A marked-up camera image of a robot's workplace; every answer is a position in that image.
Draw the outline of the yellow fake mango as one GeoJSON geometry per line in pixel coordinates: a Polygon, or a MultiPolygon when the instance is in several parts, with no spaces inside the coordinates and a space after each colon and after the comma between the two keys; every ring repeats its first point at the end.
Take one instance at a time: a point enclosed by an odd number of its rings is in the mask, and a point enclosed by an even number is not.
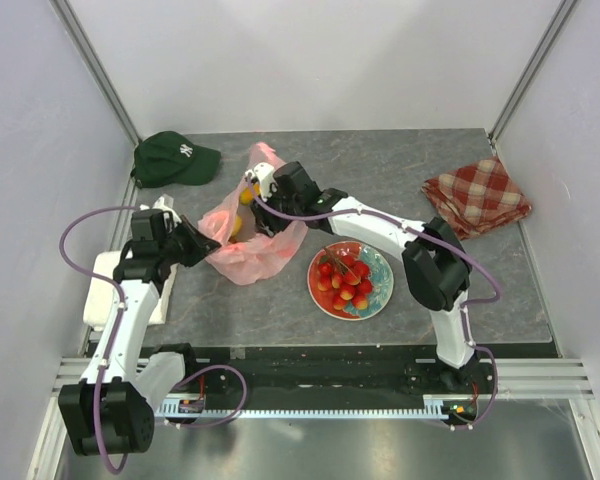
{"type": "Polygon", "coordinates": [[[248,186],[240,193],[239,203],[243,206],[249,206],[254,201],[254,197],[258,193],[259,186],[257,184],[248,186]]]}

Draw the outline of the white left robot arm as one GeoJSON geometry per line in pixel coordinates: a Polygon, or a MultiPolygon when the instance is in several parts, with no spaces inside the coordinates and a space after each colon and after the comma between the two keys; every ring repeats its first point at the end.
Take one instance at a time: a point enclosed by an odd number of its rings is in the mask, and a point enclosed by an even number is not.
{"type": "Polygon", "coordinates": [[[148,450],[155,412],[174,389],[199,382],[187,343],[156,348],[138,362],[150,317],[175,266],[193,267],[219,248],[169,207],[142,207],[131,215],[131,238],[107,283],[114,289],[109,318],[79,380],[61,387],[58,406],[79,456],[148,450]]]}

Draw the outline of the red fake cherry bunch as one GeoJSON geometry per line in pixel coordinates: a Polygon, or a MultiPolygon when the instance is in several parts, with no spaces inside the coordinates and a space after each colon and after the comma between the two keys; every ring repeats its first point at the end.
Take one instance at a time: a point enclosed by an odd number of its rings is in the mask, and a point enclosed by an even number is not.
{"type": "Polygon", "coordinates": [[[320,307],[342,318],[358,318],[367,310],[374,289],[366,262],[332,248],[317,255],[310,268],[309,287],[320,307]]]}

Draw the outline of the pink plastic bag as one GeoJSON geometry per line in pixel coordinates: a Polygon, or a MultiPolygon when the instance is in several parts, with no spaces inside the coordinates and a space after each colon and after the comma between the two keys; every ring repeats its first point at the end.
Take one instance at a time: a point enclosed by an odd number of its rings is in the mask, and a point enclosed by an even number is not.
{"type": "Polygon", "coordinates": [[[221,244],[206,261],[218,273],[240,286],[280,273],[298,252],[308,232],[304,224],[295,221],[273,237],[257,233],[251,211],[239,203],[239,195],[245,188],[246,180],[241,179],[218,206],[203,215],[197,225],[201,233],[221,244]],[[242,218],[243,225],[240,232],[232,237],[237,215],[242,218]]]}

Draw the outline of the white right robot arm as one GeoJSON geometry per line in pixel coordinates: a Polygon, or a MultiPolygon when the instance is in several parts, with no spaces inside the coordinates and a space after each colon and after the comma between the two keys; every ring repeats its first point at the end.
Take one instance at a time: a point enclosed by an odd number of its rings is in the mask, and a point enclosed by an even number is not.
{"type": "Polygon", "coordinates": [[[464,317],[472,267],[451,227],[442,219],[404,219],[371,208],[336,188],[320,188],[298,162],[274,168],[264,162],[245,172],[255,201],[256,223],[277,234],[297,221],[310,229],[351,238],[402,262],[409,292],[429,311],[436,338],[438,381],[463,392],[477,363],[464,317]]]}

